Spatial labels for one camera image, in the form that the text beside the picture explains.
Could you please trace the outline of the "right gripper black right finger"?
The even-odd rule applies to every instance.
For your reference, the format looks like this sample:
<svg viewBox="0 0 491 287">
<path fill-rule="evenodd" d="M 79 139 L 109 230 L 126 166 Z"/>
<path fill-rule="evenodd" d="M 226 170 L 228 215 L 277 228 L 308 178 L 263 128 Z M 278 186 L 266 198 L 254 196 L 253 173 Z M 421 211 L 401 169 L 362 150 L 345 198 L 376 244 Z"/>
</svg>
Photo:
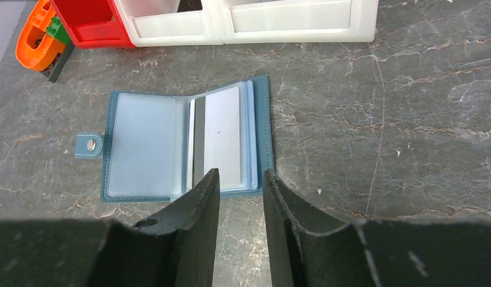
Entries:
<svg viewBox="0 0 491 287">
<path fill-rule="evenodd" d="M 341 221 L 263 176 L 273 286 L 491 286 L 491 221 Z"/>
</svg>

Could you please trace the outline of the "green toy brick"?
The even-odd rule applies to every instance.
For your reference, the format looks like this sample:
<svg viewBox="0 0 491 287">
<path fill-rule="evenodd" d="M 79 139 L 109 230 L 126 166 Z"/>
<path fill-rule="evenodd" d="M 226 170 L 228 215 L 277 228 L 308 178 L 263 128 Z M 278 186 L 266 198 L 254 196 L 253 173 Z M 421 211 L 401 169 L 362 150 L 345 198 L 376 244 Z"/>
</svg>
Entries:
<svg viewBox="0 0 491 287">
<path fill-rule="evenodd" d="M 68 44 L 71 39 L 66 32 L 61 19 L 58 16 L 53 16 L 50 20 L 50 24 L 46 27 L 45 32 L 47 35 L 53 37 L 63 44 Z"/>
</svg>

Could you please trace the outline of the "silver credit card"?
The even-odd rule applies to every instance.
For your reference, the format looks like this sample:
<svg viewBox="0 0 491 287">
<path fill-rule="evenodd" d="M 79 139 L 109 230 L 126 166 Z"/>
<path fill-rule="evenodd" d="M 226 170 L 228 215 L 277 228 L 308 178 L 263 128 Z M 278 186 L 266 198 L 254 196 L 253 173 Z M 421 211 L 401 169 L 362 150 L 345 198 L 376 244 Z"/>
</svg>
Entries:
<svg viewBox="0 0 491 287">
<path fill-rule="evenodd" d="M 221 188 L 242 185 L 240 88 L 206 93 L 189 103 L 187 187 L 218 169 Z"/>
</svg>

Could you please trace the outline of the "black card in bin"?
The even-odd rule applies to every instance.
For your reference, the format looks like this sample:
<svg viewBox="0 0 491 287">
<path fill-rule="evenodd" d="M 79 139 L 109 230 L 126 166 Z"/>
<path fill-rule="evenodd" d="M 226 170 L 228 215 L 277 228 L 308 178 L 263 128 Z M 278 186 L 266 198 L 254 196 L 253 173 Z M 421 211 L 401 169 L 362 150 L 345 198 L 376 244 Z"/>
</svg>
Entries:
<svg viewBox="0 0 491 287">
<path fill-rule="evenodd" d="M 201 0 L 180 0 L 177 12 L 201 11 L 202 9 Z"/>
</svg>

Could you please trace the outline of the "red plastic bin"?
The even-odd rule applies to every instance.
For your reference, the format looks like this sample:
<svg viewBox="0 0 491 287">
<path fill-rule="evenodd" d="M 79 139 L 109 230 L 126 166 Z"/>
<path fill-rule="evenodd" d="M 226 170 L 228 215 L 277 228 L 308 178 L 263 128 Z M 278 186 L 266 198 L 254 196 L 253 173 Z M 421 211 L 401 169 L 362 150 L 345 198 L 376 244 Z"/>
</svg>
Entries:
<svg viewBox="0 0 491 287">
<path fill-rule="evenodd" d="M 133 48 L 113 0 L 50 0 L 76 47 Z"/>
</svg>

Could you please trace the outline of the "blue card holder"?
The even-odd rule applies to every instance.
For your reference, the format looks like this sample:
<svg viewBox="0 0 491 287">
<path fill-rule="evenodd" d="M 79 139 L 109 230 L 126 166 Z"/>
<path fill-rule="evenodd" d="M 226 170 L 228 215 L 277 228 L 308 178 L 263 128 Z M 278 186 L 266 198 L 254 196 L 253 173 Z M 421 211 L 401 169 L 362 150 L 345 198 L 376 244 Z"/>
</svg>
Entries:
<svg viewBox="0 0 491 287">
<path fill-rule="evenodd" d="M 229 87 L 240 88 L 242 185 L 222 189 L 220 179 L 221 195 L 260 196 L 263 173 L 275 166 L 270 81 L 258 75 L 206 93 Z M 206 93 L 109 95 L 105 131 L 79 133 L 75 140 L 76 158 L 102 159 L 102 201 L 169 202 L 193 188 L 187 187 L 189 103 Z"/>
</svg>

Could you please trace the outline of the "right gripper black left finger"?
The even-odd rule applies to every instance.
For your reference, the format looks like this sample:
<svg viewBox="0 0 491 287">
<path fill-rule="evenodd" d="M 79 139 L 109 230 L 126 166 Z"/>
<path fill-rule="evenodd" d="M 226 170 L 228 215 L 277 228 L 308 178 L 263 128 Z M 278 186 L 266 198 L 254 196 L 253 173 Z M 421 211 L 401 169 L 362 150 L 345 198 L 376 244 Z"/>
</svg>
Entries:
<svg viewBox="0 0 491 287">
<path fill-rule="evenodd" d="M 0 286 L 211 286 L 219 171 L 128 226 L 116 220 L 0 220 Z"/>
</svg>

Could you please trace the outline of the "white right plastic bin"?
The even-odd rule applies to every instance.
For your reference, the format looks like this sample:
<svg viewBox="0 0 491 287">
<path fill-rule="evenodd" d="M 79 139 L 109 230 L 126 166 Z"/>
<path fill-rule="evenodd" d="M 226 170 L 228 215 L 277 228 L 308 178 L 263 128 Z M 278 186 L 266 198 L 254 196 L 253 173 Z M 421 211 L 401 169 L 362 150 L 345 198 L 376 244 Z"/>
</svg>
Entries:
<svg viewBox="0 0 491 287">
<path fill-rule="evenodd" d="M 371 42 L 378 0 L 220 1 L 226 44 Z"/>
</svg>

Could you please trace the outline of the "orange plastic loop toy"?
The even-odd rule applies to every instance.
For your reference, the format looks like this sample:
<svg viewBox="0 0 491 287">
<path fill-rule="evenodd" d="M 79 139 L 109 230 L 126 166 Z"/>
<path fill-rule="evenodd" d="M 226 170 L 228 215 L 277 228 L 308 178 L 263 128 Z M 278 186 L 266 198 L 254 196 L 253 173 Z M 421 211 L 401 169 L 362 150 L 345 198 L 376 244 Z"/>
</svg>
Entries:
<svg viewBox="0 0 491 287">
<path fill-rule="evenodd" d="M 41 72 L 67 46 L 45 32 L 53 16 L 57 15 L 50 1 L 39 0 L 27 17 L 16 45 L 16 58 L 25 68 Z"/>
</svg>

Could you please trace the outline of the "dark grey brick plate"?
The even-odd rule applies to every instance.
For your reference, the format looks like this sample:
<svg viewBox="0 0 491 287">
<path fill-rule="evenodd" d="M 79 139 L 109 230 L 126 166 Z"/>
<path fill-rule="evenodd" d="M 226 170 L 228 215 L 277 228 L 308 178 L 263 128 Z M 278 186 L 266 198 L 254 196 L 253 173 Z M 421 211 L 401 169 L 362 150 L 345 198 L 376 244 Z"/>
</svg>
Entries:
<svg viewBox="0 0 491 287">
<path fill-rule="evenodd" d="M 46 77 L 49 82 L 55 83 L 74 48 L 74 43 L 70 40 L 62 54 L 57 54 L 48 67 L 42 70 L 40 73 Z"/>
</svg>

